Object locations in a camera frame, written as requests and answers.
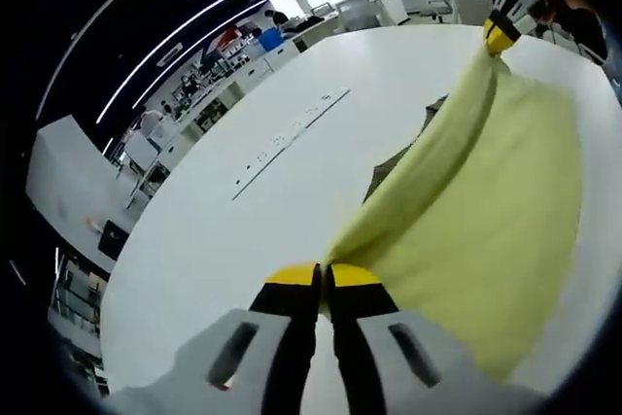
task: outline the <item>desk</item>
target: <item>desk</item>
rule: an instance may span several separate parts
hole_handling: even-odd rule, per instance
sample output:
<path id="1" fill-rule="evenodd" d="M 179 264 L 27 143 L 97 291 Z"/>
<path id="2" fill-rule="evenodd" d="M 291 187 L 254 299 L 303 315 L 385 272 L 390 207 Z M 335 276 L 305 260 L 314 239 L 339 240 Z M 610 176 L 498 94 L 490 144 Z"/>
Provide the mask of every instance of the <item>desk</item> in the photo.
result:
<path id="1" fill-rule="evenodd" d="M 452 22 L 480 26 L 490 14 L 491 0 L 429 0 L 430 2 L 449 2 L 454 11 Z"/>
<path id="2" fill-rule="evenodd" d="M 247 308 L 268 275 L 321 259 L 361 206 L 373 166 L 413 140 L 425 107 L 452 89 L 481 41 L 481 28 L 463 25 L 333 36 L 244 97 L 178 165 L 121 253 L 102 304 L 111 390 L 152 383 L 182 344 L 227 310 Z M 572 52 L 525 36 L 504 57 L 516 73 L 573 96 L 581 137 L 574 271 L 557 317 L 512 375 L 548 393 L 577 363 L 620 285 L 622 110 L 603 71 Z M 249 156 L 296 119 L 309 96 L 342 86 L 348 96 L 231 201 Z M 317 338 L 302 413 L 344 413 L 324 318 Z"/>

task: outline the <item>yellow cloth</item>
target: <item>yellow cloth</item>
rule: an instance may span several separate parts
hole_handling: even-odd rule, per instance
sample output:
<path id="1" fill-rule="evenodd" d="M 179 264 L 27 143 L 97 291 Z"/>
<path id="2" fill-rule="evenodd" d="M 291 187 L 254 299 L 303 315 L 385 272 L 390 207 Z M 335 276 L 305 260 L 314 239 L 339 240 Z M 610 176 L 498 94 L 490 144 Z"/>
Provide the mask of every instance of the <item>yellow cloth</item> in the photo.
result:
<path id="1" fill-rule="evenodd" d="M 570 98 L 482 48 L 326 262 L 369 268 L 401 309 L 451 330 L 502 379 L 541 335 L 570 266 L 578 144 Z"/>

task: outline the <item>white table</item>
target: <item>white table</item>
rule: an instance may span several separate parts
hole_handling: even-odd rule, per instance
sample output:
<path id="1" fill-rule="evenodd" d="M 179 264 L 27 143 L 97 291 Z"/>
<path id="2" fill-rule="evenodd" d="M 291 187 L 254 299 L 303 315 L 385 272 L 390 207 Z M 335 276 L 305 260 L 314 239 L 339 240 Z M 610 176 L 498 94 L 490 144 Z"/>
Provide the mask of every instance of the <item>white table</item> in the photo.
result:
<path id="1" fill-rule="evenodd" d="M 248 307 L 269 274 L 320 259 L 361 206 L 373 166 L 412 141 L 425 107 L 452 89 L 481 41 L 480 28 L 461 25 L 334 36 L 240 101 L 171 174 L 121 253 L 102 306 L 111 390 L 152 383 L 179 346 L 228 309 Z M 505 59 L 515 72 L 573 95 L 582 139 L 583 207 L 570 289 L 560 317 L 513 375 L 547 392 L 589 345 L 619 287 L 622 111 L 601 69 L 576 54 L 524 37 Z M 340 86 L 349 95 L 231 201 L 231 184 L 249 157 L 310 99 Z M 347 413 L 323 318 L 317 334 L 303 413 Z"/>
<path id="2" fill-rule="evenodd" d="M 453 13 L 452 23 L 482 25 L 490 13 L 492 0 L 429 0 L 430 2 L 448 2 Z"/>

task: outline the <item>yellow towel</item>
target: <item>yellow towel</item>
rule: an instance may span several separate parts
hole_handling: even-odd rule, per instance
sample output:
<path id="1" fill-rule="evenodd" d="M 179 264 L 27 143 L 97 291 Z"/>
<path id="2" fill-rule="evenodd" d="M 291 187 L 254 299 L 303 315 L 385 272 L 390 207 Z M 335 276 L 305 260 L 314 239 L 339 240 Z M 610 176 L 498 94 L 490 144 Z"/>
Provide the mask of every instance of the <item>yellow towel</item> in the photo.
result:
<path id="1" fill-rule="evenodd" d="M 482 47 L 325 262 L 369 268 L 400 308 L 451 330 L 503 379 L 541 335 L 570 266 L 578 145 L 570 98 Z"/>

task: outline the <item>ceiling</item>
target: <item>ceiling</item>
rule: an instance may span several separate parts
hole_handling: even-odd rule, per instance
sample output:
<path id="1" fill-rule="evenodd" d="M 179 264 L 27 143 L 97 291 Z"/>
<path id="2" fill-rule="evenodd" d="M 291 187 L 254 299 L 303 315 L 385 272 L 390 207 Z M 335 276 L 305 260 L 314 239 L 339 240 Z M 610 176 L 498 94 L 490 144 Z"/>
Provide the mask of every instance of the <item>ceiling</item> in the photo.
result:
<path id="1" fill-rule="evenodd" d="M 72 37 L 107 0 L 28 0 L 18 5 L 25 19 L 17 32 L 14 97 L 31 118 Z M 166 36 L 216 0 L 115 0 L 68 56 L 47 97 L 38 126 L 72 114 L 103 148 L 120 137 L 137 110 L 131 106 L 161 73 L 155 63 L 172 46 L 191 45 L 206 32 L 247 8 L 251 0 L 227 0 L 166 43 L 119 94 L 100 124 L 95 121 L 138 63 Z"/>
<path id="2" fill-rule="evenodd" d="M 132 104 L 161 69 L 155 63 L 181 42 L 193 44 L 206 32 L 250 5 L 251 0 L 227 0 L 172 38 L 140 69 L 114 101 L 101 124 L 95 121 L 128 74 L 166 36 L 216 0 L 115 0 L 86 31 L 61 68 L 43 112 L 37 110 L 62 56 L 79 32 L 107 0 L 5 0 L 0 158 L 3 188 L 15 196 L 7 239 L 28 234 L 36 241 L 9 242 L 7 250 L 29 282 L 46 290 L 53 281 L 53 250 L 59 237 L 29 206 L 23 193 L 28 157 L 38 127 L 73 115 L 93 143 L 103 149 L 119 138 L 137 115 Z"/>

